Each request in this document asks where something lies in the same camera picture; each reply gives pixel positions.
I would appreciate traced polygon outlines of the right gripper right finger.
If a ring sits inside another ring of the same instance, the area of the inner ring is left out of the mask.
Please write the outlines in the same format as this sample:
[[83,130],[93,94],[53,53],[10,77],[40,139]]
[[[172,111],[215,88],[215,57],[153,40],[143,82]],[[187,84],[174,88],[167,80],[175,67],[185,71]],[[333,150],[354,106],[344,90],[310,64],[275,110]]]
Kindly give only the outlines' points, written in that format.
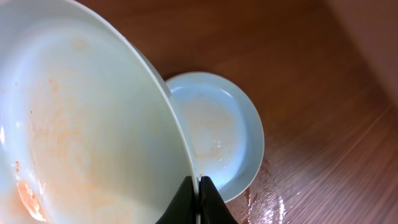
[[199,199],[201,224],[238,224],[208,176],[201,177]]

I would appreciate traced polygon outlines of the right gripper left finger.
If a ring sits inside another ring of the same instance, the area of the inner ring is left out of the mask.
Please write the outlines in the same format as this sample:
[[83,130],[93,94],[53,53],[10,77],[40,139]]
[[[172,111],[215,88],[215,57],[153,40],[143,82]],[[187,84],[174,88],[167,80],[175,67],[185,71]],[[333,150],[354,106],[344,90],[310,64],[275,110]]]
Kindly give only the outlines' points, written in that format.
[[156,224],[196,224],[196,197],[191,176],[186,176]]

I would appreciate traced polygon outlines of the white plate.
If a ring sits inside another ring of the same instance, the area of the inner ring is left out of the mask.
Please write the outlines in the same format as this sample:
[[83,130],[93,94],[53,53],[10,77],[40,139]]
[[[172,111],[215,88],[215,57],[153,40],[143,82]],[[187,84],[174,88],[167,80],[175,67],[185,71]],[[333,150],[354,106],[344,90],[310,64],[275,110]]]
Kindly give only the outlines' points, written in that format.
[[155,223],[192,173],[163,79],[108,21],[1,2],[2,223]]
[[210,177],[225,202],[235,199],[262,164],[265,139],[256,107],[242,89],[214,73],[183,73],[166,85],[192,146],[196,176]]

